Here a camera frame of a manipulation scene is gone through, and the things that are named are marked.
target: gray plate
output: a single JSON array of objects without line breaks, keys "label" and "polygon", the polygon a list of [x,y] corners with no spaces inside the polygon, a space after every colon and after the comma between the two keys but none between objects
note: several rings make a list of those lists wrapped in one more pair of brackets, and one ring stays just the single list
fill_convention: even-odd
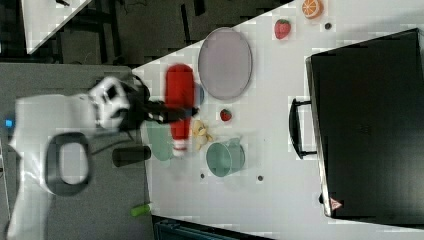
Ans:
[{"label": "gray plate", "polygon": [[199,76],[213,97],[228,100],[242,94],[252,73],[252,54],[244,36],[219,28],[206,38],[199,54]]}]

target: sliced orange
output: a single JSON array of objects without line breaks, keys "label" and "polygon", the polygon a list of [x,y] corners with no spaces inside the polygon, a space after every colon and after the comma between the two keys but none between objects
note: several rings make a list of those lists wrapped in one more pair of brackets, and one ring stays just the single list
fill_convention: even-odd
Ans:
[{"label": "sliced orange", "polygon": [[313,19],[321,15],[324,6],[321,0],[305,0],[302,4],[302,11],[306,18]]}]

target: teal mug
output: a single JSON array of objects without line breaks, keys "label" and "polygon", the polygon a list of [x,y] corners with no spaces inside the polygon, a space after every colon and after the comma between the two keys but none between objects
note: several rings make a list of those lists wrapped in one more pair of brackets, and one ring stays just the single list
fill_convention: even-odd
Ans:
[{"label": "teal mug", "polygon": [[217,177],[225,177],[243,168],[245,156],[239,138],[212,143],[206,152],[206,162]]}]

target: suitcase handle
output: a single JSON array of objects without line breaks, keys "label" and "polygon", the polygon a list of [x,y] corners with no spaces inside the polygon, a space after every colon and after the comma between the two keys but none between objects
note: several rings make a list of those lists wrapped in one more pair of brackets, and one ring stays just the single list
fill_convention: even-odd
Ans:
[{"label": "suitcase handle", "polygon": [[302,147],[302,134],[300,132],[299,113],[297,111],[297,108],[300,106],[309,105],[309,104],[311,104],[311,101],[300,102],[300,101],[297,101],[295,98],[293,99],[292,105],[290,107],[290,114],[289,114],[290,138],[291,138],[294,150],[296,151],[300,159],[303,159],[303,157],[306,155],[317,154],[316,151],[311,151],[311,152],[303,151],[303,147]]}]

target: red thermos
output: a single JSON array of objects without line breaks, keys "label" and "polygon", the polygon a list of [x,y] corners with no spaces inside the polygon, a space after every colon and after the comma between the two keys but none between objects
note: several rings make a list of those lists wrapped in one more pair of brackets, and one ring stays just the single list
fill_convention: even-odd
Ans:
[{"label": "red thermos", "polygon": [[[195,85],[193,70],[184,64],[176,64],[166,72],[165,105],[169,108],[194,107]],[[181,157],[187,151],[191,118],[171,123],[174,139],[173,154]]]}]

